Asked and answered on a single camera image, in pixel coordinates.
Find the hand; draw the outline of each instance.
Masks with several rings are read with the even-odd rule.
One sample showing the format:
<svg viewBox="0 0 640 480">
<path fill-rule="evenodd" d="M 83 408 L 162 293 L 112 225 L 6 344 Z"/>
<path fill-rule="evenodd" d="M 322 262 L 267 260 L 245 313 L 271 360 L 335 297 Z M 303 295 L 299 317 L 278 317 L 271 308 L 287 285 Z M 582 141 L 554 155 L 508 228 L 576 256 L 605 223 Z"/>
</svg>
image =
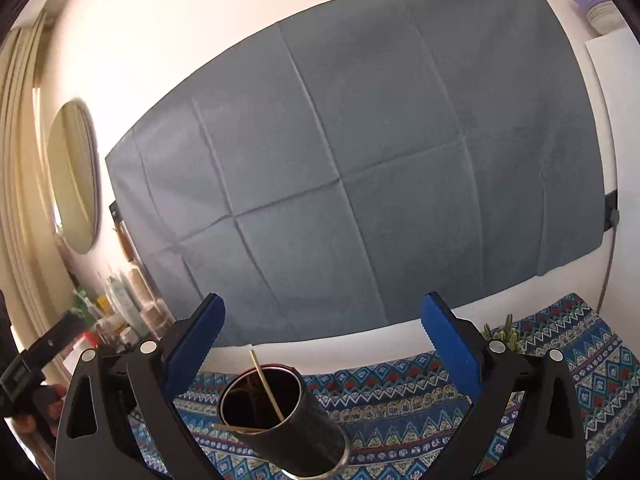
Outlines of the hand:
<svg viewBox="0 0 640 480">
<path fill-rule="evenodd" d="M 61 384 L 54 384 L 52 387 L 55 390 L 56 395 L 59 397 L 59 400 L 52 402 L 47 406 L 47 415 L 49 415 L 53 420 L 58 420 L 62 414 L 62 407 L 64 405 L 63 397 L 66 396 L 66 388 Z M 36 419 L 33 415 L 16 415 L 14 416 L 14 429 L 19 435 L 34 433 L 36 431 Z M 49 426 L 49 429 L 53 436 L 58 436 L 57 424 Z"/>
</svg>

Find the gray cord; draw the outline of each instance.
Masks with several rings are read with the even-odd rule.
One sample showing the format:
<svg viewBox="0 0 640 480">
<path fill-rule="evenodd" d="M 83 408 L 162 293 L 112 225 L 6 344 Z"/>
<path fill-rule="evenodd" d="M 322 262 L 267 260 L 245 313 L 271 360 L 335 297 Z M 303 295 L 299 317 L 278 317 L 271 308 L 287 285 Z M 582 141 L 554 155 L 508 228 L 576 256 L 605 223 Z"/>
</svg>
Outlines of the gray cord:
<svg viewBox="0 0 640 480">
<path fill-rule="evenodd" d="M 620 211 L 617 209 L 611 210 L 611 216 L 609 218 L 613 229 L 613 240 L 611 241 L 611 252 L 609 253 L 609 263 L 607 264 L 607 272 L 604 275 L 604 283 L 602 284 L 602 290 L 600 291 L 600 299 L 598 300 L 598 307 L 596 314 L 600 313 L 602 308 L 602 301 L 604 300 L 604 294 L 607 291 L 607 285 L 609 284 L 609 275 L 611 273 L 611 264 L 613 263 L 613 249 L 616 248 L 616 232 L 618 230 L 618 223 L 620 222 Z"/>
</svg>

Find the silver screw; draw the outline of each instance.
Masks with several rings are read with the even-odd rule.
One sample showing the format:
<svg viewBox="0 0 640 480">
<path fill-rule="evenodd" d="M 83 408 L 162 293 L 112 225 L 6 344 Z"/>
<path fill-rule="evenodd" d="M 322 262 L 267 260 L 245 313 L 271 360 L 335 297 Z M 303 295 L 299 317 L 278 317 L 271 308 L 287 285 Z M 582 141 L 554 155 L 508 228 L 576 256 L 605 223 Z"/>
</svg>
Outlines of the silver screw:
<svg viewBox="0 0 640 480">
<path fill-rule="evenodd" d="M 151 354 L 151 352 L 155 352 L 156 348 L 158 348 L 158 343 L 155 341 L 145 341 L 140 345 L 140 351 L 143 354 Z"/>
<path fill-rule="evenodd" d="M 494 339 L 489 343 L 489 350 L 495 354 L 502 354 L 506 349 L 507 347 L 502 341 Z"/>
<path fill-rule="evenodd" d="M 84 352 L 82 352 L 82 361 L 84 361 L 85 363 L 92 361 L 94 357 L 95 357 L 95 350 L 93 348 L 89 348 L 88 350 L 85 350 Z"/>
<path fill-rule="evenodd" d="M 558 363 L 562 361 L 562 359 L 564 359 L 562 352 L 559 350 L 556 350 L 555 348 L 549 352 L 549 357 L 551 357 L 554 361 Z"/>
</svg>

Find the blue gripper pad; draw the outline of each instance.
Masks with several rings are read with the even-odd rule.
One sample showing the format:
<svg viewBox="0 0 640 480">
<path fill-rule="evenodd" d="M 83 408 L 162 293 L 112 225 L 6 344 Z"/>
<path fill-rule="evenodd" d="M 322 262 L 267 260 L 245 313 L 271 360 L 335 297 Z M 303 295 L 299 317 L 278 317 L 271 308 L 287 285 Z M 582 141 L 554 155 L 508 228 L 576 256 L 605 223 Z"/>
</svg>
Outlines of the blue gripper pad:
<svg viewBox="0 0 640 480">
<path fill-rule="evenodd" d="M 482 392 L 480 364 L 455 326 L 456 317 L 435 293 L 422 300 L 420 322 L 457 390 L 473 402 Z"/>
<path fill-rule="evenodd" d="M 225 324 L 225 314 L 222 298 L 209 294 L 189 319 L 177 321 L 171 327 L 170 330 L 180 330 L 180 324 L 185 324 L 188 329 L 170 353 L 165 355 L 166 381 L 162 386 L 165 399 L 174 400 L 191 386 Z"/>
</svg>

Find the black cup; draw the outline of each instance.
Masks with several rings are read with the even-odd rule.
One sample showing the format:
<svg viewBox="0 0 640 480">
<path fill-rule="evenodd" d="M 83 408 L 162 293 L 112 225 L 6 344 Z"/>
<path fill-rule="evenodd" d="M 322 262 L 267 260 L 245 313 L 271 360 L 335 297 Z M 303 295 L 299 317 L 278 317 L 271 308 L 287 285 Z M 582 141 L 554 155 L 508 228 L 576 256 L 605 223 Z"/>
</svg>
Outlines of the black cup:
<svg viewBox="0 0 640 480">
<path fill-rule="evenodd" d="M 264 365 L 262 370 L 285 417 L 280 422 L 255 369 L 236 377 L 222 392 L 223 424 L 263 430 L 232 433 L 290 478 L 328 478 L 346 464 L 346 435 L 318 403 L 295 368 Z"/>
</svg>

